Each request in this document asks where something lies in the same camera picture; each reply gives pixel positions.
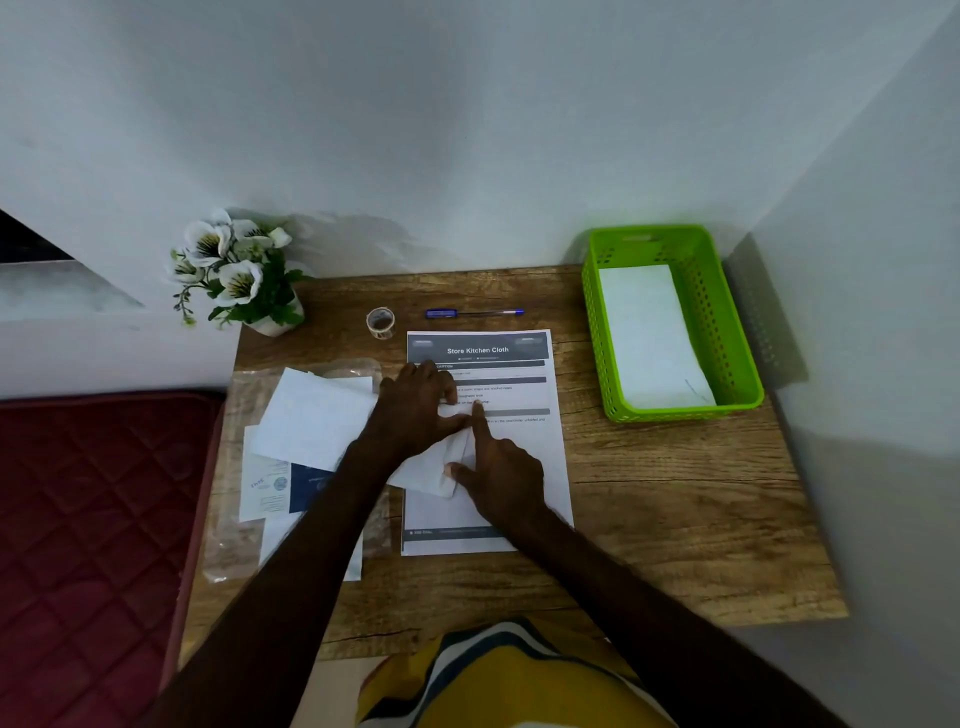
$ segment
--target striped clothing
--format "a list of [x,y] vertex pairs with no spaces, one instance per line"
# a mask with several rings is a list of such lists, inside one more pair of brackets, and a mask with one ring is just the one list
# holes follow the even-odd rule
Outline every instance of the striped clothing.
[[611,646],[531,619],[452,632],[389,658],[360,691],[357,724],[674,725]]

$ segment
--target quilted fabric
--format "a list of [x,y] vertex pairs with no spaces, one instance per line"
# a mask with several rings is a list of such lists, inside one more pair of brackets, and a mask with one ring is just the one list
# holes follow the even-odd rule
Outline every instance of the quilted fabric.
[[221,401],[0,403],[0,725],[129,725],[156,695]]

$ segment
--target plastic bag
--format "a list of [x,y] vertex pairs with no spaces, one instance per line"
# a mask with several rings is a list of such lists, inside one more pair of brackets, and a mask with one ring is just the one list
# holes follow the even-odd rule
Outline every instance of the plastic bag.
[[[259,569],[264,521],[238,521],[244,427],[260,422],[283,369],[233,373],[206,519],[202,570],[211,583],[249,578]],[[375,359],[340,359],[296,369],[327,378],[372,376],[374,392],[380,387],[380,364]],[[384,488],[364,526],[364,558],[390,554],[388,490]]]

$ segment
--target green basket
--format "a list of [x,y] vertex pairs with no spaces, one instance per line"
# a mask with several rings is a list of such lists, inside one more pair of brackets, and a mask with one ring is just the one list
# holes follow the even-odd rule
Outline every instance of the green basket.
[[[584,296],[604,411],[616,423],[703,420],[763,402],[763,386],[743,335],[720,258],[699,225],[644,225],[590,232],[584,263]],[[669,264],[686,330],[717,403],[708,407],[635,409],[623,398],[613,358],[601,268]]]

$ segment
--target dark skin arm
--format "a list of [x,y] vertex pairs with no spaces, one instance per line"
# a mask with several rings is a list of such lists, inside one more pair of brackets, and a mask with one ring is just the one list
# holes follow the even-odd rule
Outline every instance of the dark skin arm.
[[469,415],[439,417],[457,388],[433,362],[385,378],[336,474],[206,641],[140,720],[163,728],[286,726],[293,720],[353,547],[396,468]]
[[450,463],[477,510],[559,581],[681,726],[844,726],[724,631],[615,562],[543,501],[540,461],[473,405],[476,471]]

